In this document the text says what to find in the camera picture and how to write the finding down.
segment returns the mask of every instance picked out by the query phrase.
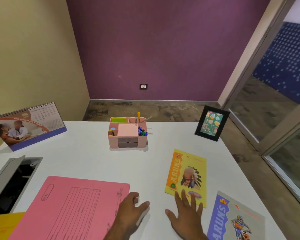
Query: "spiral binding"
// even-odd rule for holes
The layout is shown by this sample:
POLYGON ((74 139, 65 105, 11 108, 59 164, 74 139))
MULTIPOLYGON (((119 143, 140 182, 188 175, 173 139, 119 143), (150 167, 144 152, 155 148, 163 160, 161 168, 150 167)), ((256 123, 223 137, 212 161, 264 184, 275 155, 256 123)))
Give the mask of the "spiral binding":
POLYGON ((54 102, 49 102, 49 103, 45 103, 45 104, 39 104, 37 106, 32 106, 32 107, 28 107, 28 108, 16 110, 16 111, 13 111, 13 112, 10 112, 10 113, 3 113, 3 114, 0 115, 0 118, 4 118, 4 117, 10 116, 10 115, 15 115, 17 113, 25 112, 27 110, 42 108, 42 107, 45 107, 45 106, 51 105, 51 104, 54 104, 54 102))

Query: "black picture frame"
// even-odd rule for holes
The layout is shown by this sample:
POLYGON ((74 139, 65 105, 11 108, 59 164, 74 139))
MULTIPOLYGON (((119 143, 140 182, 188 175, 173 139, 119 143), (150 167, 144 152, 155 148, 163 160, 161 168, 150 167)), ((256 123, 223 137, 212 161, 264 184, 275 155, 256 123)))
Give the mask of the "black picture frame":
POLYGON ((200 121, 198 123, 197 129, 196 129, 196 131, 195 131, 194 134, 197 135, 197 136, 201 136, 201 137, 213 140, 213 141, 218 141, 219 137, 221 135, 221 132, 223 130, 223 127, 225 126, 226 121, 227 121, 227 119, 229 117, 229 114, 230 114, 229 111, 225 111, 225 110, 222 110, 222 109, 219 109, 219 108, 214 108, 214 107, 205 105, 204 109, 202 111, 202 114, 201 114, 200 121), (211 111, 211 112, 213 112, 215 114, 221 114, 221 115, 223 115, 221 121, 219 122, 220 125, 216 129, 215 135, 209 135, 209 134, 204 133, 204 132, 201 131, 201 128, 202 128, 204 122, 206 121, 206 116, 207 116, 208 111, 211 111))

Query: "desk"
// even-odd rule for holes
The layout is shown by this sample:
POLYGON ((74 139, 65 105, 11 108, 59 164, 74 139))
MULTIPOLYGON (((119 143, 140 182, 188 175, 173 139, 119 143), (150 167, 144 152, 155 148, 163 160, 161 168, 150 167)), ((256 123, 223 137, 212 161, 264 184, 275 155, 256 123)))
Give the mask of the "desk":
POLYGON ((164 213, 177 213, 174 197, 164 193, 173 150, 207 158, 207 208, 202 226, 208 230, 212 207, 220 190, 264 215, 266 239, 285 239, 279 227, 229 153, 223 141, 194 135, 196 122, 147 122, 146 148, 110 149, 109 122, 65 122, 67 132, 9 152, 0 147, 0 169, 12 157, 43 157, 14 212, 26 211, 48 176, 124 182, 150 201, 150 211, 131 240, 179 239, 164 213))

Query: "pink desk organizer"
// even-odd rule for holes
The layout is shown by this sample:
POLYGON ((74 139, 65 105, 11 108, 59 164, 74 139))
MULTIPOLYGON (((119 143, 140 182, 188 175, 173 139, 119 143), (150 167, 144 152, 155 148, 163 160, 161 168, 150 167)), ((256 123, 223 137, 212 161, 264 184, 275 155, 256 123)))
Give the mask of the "pink desk organizer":
POLYGON ((111 132, 108 131, 108 139, 110 148, 144 148, 147 145, 147 136, 139 136, 138 128, 139 126, 147 132, 147 122, 140 121, 145 120, 146 118, 137 119, 137 123, 135 123, 135 117, 125 117, 127 118, 126 123, 117 123, 112 122, 112 118, 110 119, 109 130, 111 128, 115 128, 113 130, 114 136, 111 135, 111 132))

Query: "doctor photo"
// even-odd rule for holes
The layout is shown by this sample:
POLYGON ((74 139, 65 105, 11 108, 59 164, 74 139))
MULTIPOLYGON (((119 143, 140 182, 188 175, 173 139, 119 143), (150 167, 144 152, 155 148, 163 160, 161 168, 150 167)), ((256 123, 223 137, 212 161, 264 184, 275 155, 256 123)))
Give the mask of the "doctor photo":
POLYGON ((14 128, 9 130, 8 136, 12 137, 13 139, 19 140, 28 134, 28 130, 23 126, 22 121, 17 120, 13 123, 13 125, 14 128))

